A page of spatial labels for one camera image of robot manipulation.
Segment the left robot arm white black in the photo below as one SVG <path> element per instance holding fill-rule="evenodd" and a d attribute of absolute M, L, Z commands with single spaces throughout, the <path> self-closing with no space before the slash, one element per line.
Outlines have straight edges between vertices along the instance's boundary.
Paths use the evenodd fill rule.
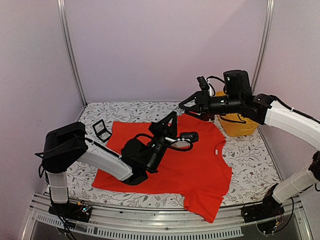
<path fill-rule="evenodd" d="M 148 128 L 152 133 L 150 143 L 144 144 L 135 136 L 126 142 L 121 153 L 94 141 L 79 121 L 50 131 L 43 151 L 35 155 L 41 158 L 55 209 L 63 217 L 70 217 L 75 211 L 69 202 L 66 174 L 74 162 L 94 166 L 129 186 L 146 181 L 148 174 L 157 172 L 167 148 L 177 136 L 177 121 L 177 113 L 172 111 L 160 121 L 152 122 Z"/>

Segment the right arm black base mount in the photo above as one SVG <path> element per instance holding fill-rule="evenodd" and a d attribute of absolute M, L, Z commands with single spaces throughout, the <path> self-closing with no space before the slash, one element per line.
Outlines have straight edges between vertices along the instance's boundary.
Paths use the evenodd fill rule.
<path fill-rule="evenodd" d="M 261 202 L 246 203 L 240 213 L 245 223 L 251 223 L 283 215 L 285 210 L 282 203 L 267 197 Z"/>

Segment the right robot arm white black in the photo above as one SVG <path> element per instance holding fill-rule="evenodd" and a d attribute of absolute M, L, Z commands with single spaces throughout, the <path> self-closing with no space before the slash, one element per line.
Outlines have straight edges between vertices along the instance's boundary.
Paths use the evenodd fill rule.
<path fill-rule="evenodd" d="M 223 73 L 224 95 L 216 96 L 208 79 L 197 78 L 200 90 L 179 103 L 185 114 L 203 121 L 216 115 L 240 114 L 260 125 L 285 131 L 316 149 L 310 166 L 270 188 L 259 206 L 262 218 L 269 218 L 287 199 L 302 193 L 320 181 L 320 122 L 281 101 L 275 95 L 253 95 L 245 70 Z"/>

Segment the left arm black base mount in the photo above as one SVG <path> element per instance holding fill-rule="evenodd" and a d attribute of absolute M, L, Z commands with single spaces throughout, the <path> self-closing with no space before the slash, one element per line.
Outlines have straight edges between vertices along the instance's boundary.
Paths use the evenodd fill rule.
<path fill-rule="evenodd" d="M 70 201 L 67 203 L 51 202 L 48 212 L 62 219 L 88 223 L 92 214 L 92 205 L 83 200 L 77 203 Z"/>

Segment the red t-shirt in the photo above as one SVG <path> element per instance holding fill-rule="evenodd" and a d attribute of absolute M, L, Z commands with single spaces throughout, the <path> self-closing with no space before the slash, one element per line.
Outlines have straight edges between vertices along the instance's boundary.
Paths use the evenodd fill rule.
<path fill-rule="evenodd" d="M 177 128 L 179 133 L 198 133 L 199 140 L 190 151 L 168 149 L 158 172 L 149 174 L 147 180 L 135 186 L 124 184 L 99 169 L 92 187 L 120 193 L 180 194 L 184 196 L 186 210 L 213 223 L 232 178 L 232 168 L 222 154 L 225 137 L 214 123 L 186 114 L 178 116 Z"/>

